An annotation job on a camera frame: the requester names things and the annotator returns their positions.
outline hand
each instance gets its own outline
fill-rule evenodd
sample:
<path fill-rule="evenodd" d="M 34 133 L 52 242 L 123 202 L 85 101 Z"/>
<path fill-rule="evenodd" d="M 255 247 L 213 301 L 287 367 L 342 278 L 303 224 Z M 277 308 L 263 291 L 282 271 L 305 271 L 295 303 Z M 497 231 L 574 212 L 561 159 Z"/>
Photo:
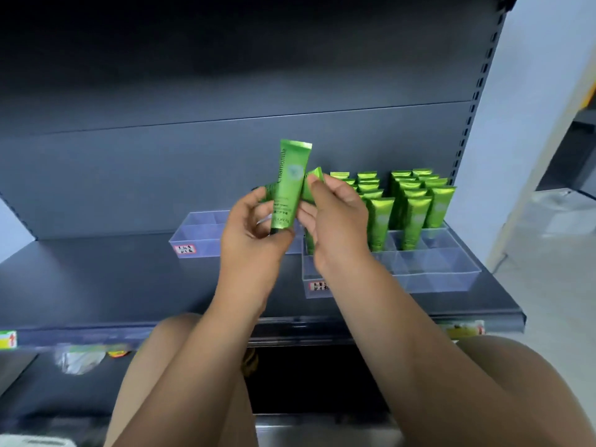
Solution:
<path fill-rule="evenodd" d="M 294 239 L 285 229 L 269 235 L 273 201 L 259 204 L 264 187 L 248 193 L 230 210 L 221 239 L 221 265 L 214 300 L 259 316 L 279 274 L 281 259 Z"/>
<path fill-rule="evenodd" d="M 325 183 L 307 179 L 317 206 L 301 202 L 298 221 L 315 240 L 315 266 L 325 277 L 347 260 L 370 257 L 367 244 L 368 210 L 354 188 L 325 174 Z"/>

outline forearm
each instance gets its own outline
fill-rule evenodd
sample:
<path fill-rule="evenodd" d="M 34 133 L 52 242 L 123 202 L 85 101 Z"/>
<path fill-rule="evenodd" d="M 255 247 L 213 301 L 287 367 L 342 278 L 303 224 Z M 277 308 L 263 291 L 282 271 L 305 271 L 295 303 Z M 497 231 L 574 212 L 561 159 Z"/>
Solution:
<path fill-rule="evenodd" d="M 216 295 L 114 446 L 216 445 L 256 320 Z"/>
<path fill-rule="evenodd" d="M 325 278 L 406 437 L 425 444 L 446 437 L 461 445 L 544 441 L 531 415 L 441 332 L 381 264 L 367 257 Z"/>

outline floor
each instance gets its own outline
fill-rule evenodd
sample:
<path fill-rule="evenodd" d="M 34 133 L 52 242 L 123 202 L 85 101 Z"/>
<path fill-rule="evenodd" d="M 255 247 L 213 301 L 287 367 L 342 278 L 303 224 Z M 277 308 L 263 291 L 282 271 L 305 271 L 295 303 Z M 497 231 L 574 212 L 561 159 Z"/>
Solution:
<path fill-rule="evenodd" d="M 596 427 L 596 234 L 540 236 L 518 227 L 495 277 L 523 308 L 511 334 L 548 360 Z"/>

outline leg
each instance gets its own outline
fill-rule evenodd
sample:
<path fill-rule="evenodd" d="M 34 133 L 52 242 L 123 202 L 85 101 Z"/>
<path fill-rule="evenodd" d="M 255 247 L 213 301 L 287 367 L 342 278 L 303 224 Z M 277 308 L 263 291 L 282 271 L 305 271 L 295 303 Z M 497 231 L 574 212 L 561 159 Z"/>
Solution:
<path fill-rule="evenodd" d="M 520 405 L 527 406 L 559 445 L 596 443 L 592 425 L 573 393 L 540 354 L 503 337 L 471 337 L 457 345 Z"/>
<path fill-rule="evenodd" d="M 195 314 L 183 314 L 168 318 L 153 329 L 126 371 L 112 412 L 104 447 L 111 447 L 120 436 L 199 318 Z M 221 447 L 257 445 L 255 418 L 240 369 L 223 426 L 219 441 Z"/>

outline finger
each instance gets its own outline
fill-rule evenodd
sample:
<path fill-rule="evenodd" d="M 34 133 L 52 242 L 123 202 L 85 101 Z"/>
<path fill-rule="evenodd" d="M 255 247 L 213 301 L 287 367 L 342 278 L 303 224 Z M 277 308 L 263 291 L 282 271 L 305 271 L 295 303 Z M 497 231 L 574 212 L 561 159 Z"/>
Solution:
<path fill-rule="evenodd" d="M 324 174 L 325 185 L 328 186 L 333 194 L 347 204 L 352 205 L 354 202 L 361 201 L 358 193 L 343 180 L 336 179 L 330 175 Z"/>
<path fill-rule="evenodd" d="M 317 217 L 317 206 L 309 204 L 308 202 L 301 201 L 298 207 L 308 214 L 311 214 L 314 217 Z"/>
<path fill-rule="evenodd" d="M 315 203 L 319 209 L 332 207 L 339 203 L 339 200 L 333 194 L 332 190 L 325 185 L 324 182 L 320 181 L 316 175 L 310 174 L 307 178 L 307 183 L 310 192 L 312 193 L 312 197 L 315 199 Z"/>
<path fill-rule="evenodd" d="M 228 222 L 239 222 L 247 219 L 251 211 L 265 197 L 265 194 L 265 188 L 258 187 L 236 202 L 232 210 L 229 211 Z"/>
<path fill-rule="evenodd" d="M 265 238 L 271 232 L 271 218 L 266 219 L 265 221 L 258 223 L 253 233 L 255 234 L 256 238 Z"/>
<path fill-rule="evenodd" d="M 296 217 L 298 218 L 300 224 L 302 224 L 304 228 L 312 235 L 312 238 L 315 239 L 315 242 L 317 242 L 317 234 L 315 233 L 317 219 L 310 213 L 308 213 L 306 210 L 302 210 L 300 208 L 298 208 Z"/>
<path fill-rule="evenodd" d="M 255 207 L 252 215 L 252 226 L 273 213 L 273 201 L 263 202 Z"/>
<path fill-rule="evenodd" d="M 275 235 L 264 238 L 263 241 L 271 244 L 274 250 L 279 254 L 279 258 L 286 254 L 286 251 L 294 241 L 294 229 L 281 229 Z"/>

